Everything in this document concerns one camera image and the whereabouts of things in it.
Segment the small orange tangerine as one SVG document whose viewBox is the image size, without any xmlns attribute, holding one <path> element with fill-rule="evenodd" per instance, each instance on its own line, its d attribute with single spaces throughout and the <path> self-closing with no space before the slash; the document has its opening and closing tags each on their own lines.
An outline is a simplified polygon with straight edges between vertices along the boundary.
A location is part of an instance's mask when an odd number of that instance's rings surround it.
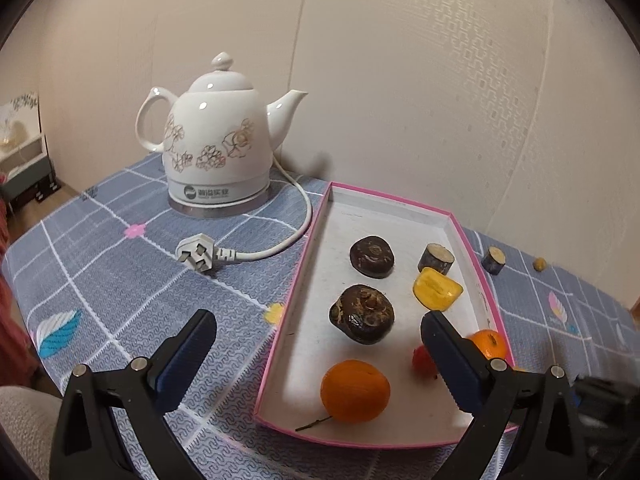
<svg viewBox="0 0 640 480">
<path fill-rule="evenodd" d="M 468 339 L 476 345 L 476 348 L 488 360 L 505 360 L 508 356 L 509 349 L 506 340 L 495 330 L 478 330 Z"/>
</svg>

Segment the red cherry tomato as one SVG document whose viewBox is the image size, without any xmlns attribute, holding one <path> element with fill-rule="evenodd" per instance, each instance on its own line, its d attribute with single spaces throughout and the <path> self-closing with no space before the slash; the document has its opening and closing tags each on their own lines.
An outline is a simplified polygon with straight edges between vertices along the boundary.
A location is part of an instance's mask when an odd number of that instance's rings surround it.
<svg viewBox="0 0 640 480">
<path fill-rule="evenodd" d="M 413 350 L 411 366 L 413 373 L 420 377 L 436 377 L 438 375 L 437 366 L 430 352 L 424 346 L 416 347 Z"/>
</svg>

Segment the yellow pepper piece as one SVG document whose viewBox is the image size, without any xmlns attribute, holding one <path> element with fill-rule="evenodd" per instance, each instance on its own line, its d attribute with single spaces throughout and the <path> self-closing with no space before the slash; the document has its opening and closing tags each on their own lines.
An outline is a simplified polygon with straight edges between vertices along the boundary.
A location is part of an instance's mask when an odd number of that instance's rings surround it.
<svg viewBox="0 0 640 480">
<path fill-rule="evenodd" d="M 446 311 L 462 295 L 463 287 L 448 276 L 426 266 L 414 281 L 412 292 L 428 310 Z"/>
</svg>

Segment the large orange tangerine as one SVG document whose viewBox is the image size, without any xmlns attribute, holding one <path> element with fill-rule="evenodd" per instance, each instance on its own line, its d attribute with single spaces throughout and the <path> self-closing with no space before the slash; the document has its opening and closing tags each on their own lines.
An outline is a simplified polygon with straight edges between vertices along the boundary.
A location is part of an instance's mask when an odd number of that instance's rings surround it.
<svg viewBox="0 0 640 480">
<path fill-rule="evenodd" d="M 380 416 L 390 402 L 390 382 L 373 365 L 346 360 L 322 378 L 320 399 L 326 414 L 345 424 L 363 424 Z"/>
</svg>

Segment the small eggplant slice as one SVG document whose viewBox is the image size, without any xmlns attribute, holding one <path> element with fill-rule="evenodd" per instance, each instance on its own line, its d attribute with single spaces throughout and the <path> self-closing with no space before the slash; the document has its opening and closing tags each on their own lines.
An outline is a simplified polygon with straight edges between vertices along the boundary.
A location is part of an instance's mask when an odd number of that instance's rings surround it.
<svg viewBox="0 0 640 480">
<path fill-rule="evenodd" d="M 447 275 L 454 264 L 454 254 L 448 248 L 437 243 L 428 243 L 418 262 L 418 270 L 422 272 L 430 268 Z"/>
</svg>

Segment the dark brown fruit front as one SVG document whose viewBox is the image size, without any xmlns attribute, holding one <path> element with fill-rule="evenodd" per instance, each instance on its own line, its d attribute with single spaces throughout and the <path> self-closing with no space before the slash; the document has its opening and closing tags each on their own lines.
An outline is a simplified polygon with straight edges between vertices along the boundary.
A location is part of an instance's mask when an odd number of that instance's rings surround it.
<svg viewBox="0 0 640 480">
<path fill-rule="evenodd" d="M 329 321 L 358 344 L 377 344 L 392 329 L 395 310 L 382 292 L 357 284 L 346 288 L 332 304 Z"/>
</svg>

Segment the dark brown fruit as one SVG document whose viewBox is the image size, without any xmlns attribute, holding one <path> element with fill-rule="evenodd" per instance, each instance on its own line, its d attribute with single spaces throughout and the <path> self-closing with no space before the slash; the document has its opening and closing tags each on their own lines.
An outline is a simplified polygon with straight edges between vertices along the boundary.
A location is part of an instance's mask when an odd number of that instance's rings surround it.
<svg viewBox="0 0 640 480">
<path fill-rule="evenodd" d="M 369 278 L 386 278 L 395 264 L 390 244 L 376 235 L 357 240 L 349 249 L 349 260 L 358 272 Z"/>
<path fill-rule="evenodd" d="M 357 284 L 346 288 L 332 304 L 329 321 L 358 344 L 377 344 L 392 329 L 395 310 L 382 292 Z"/>
</svg>

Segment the pink red cloth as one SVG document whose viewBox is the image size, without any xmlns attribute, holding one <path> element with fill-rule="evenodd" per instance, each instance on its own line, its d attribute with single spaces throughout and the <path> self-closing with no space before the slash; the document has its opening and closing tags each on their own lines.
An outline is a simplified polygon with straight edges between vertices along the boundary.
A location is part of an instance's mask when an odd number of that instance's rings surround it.
<svg viewBox="0 0 640 480">
<path fill-rule="evenodd" d="M 30 351 L 26 332 L 12 318 L 13 295 L 4 275 L 0 286 L 1 385 L 34 388 L 39 364 Z"/>
</svg>

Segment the tan round fruit far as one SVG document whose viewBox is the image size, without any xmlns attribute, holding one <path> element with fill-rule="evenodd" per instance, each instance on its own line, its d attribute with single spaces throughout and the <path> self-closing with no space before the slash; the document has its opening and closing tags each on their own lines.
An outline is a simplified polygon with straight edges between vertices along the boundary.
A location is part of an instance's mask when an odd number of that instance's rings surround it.
<svg viewBox="0 0 640 480">
<path fill-rule="evenodd" d="M 536 272 L 542 272 L 547 267 L 547 261 L 544 258 L 536 258 L 533 262 L 533 268 Z"/>
</svg>

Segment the large eggplant slice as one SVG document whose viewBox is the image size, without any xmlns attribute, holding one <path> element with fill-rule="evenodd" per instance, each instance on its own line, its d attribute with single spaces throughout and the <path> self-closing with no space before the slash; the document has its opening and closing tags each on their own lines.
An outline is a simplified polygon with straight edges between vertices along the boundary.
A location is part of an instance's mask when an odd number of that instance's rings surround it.
<svg viewBox="0 0 640 480">
<path fill-rule="evenodd" d="M 480 264 L 487 273 L 498 275 L 506 265 L 506 255 L 499 247 L 489 246 Z"/>
</svg>

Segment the pink white box tray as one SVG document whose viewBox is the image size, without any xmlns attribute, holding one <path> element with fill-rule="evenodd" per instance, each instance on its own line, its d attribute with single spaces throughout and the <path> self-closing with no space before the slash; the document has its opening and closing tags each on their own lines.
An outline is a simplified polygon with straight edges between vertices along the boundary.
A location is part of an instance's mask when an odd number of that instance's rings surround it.
<svg viewBox="0 0 640 480">
<path fill-rule="evenodd" d="M 344 448 L 427 448 L 457 442 L 470 423 L 446 384 L 421 377 L 411 358 L 424 305 L 413 285 L 428 244 L 454 257 L 461 295 L 446 318 L 463 336 L 504 325 L 488 279 L 449 212 L 331 183 L 296 270 L 254 408 L 262 425 Z M 346 360 L 374 366 L 390 383 L 377 418 L 349 424 L 321 401 L 326 372 Z"/>
</svg>

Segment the white kettle power plug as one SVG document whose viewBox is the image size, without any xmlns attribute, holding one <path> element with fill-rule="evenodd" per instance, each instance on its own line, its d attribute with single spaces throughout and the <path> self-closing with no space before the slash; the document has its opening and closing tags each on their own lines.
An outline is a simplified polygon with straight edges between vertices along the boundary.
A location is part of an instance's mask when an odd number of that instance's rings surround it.
<svg viewBox="0 0 640 480">
<path fill-rule="evenodd" d="M 314 206 L 303 185 L 274 158 L 270 182 L 256 198 L 257 206 L 242 212 L 227 234 L 189 235 L 174 250 L 177 261 L 198 273 L 213 273 L 222 266 L 264 260 L 284 252 L 307 233 Z M 273 212 L 281 198 L 292 198 L 296 218 L 280 220 Z"/>
</svg>

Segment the white bedside cabinet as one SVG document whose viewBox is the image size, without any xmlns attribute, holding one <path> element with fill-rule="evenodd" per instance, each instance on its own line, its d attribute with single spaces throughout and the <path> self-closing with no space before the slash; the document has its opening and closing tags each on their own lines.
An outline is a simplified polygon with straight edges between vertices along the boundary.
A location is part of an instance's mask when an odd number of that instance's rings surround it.
<svg viewBox="0 0 640 480">
<path fill-rule="evenodd" d="M 1 197 L 12 212 L 60 189 L 39 112 L 36 92 L 22 93 L 1 107 Z"/>
</svg>

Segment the white ceramic electric kettle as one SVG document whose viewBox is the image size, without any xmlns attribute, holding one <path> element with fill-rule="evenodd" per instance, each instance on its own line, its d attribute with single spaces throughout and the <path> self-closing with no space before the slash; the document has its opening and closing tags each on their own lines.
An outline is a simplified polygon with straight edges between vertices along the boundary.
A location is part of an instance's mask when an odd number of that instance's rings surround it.
<svg viewBox="0 0 640 480">
<path fill-rule="evenodd" d="M 154 87 L 139 108 L 134 131 L 149 152 L 162 155 L 169 205 L 185 214 L 213 217 L 227 208 L 255 203 L 270 185 L 274 151 L 283 143 L 307 93 L 290 90 L 269 104 L 253 84 L 232 70 L 226 52 L 212 70 L 176 96 Z M 163 141 L 143 135 L 157 101 L 169 104 Z"/>
</svg>

